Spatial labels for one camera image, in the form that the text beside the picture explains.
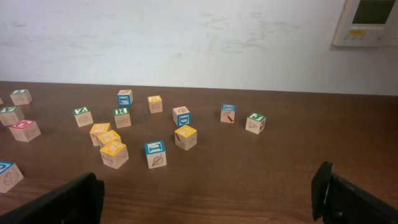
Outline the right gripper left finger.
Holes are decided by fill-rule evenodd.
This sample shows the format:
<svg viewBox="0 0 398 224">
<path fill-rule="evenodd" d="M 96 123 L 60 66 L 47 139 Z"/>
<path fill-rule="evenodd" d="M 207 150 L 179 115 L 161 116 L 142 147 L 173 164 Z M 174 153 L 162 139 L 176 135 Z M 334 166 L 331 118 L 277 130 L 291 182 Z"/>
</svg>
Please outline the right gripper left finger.
<svg viewBox="0 0 398 224">
<path fill-rule="evenodd" d="M 104 181 L 91 172 L 1 215 L 1 223 L 99 224 L 103 203 Z"/>
</svg>

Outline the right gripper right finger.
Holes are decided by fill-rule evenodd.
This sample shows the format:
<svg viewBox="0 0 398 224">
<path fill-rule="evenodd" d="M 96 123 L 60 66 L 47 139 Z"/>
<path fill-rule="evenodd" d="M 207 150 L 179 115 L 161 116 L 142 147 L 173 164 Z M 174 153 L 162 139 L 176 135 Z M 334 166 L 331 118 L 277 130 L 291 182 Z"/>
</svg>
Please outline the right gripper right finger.
<svg viewBox="0 0 398 224">
<path fill-rule="evenodd" d="M 397 209 L 321 164 L 311 182 L 312 217 L 335 224 L 397 224 Z"/>
</svg>

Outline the green R block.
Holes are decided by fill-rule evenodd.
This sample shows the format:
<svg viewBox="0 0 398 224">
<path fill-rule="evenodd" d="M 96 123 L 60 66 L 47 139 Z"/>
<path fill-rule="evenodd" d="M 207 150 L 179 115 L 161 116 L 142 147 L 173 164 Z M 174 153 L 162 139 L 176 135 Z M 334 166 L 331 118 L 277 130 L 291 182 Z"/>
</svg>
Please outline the green R block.
<svg viewBox="0 0 398 224">
<path fill-rule="evenodd" d="M 113 111 L 117 128 L 131 126 L 131 116 L 129 108 L 118 108 Z"/>
</svg>

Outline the green V block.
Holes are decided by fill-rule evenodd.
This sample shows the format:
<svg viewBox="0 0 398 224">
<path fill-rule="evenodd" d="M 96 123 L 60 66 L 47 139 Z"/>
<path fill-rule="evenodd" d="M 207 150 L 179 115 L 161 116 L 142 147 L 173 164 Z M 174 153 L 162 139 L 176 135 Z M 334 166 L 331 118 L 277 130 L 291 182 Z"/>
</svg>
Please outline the green V block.
<svg viewBox="0 0 398 224">
<path fill-rule="evenodd" d="M 0 113 L 1 122 L 5 126 L 16 124 L 25 118 L 20 106 L 3 107 Z"/>
</svg>

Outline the blue P block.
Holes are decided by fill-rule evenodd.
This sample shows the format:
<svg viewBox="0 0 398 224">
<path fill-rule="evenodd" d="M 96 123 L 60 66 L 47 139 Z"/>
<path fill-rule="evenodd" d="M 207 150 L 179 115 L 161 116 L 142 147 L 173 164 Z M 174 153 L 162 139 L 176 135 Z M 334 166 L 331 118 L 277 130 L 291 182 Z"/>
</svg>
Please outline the blue P block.
<svg viewBox="0 0 398 224">
<path fill-rule="evenodd" d="M 1 161 L 0 167 L 0 193 L 6 193 L 18 184 L 24 176 L 14 162 Z"/>
</svg>

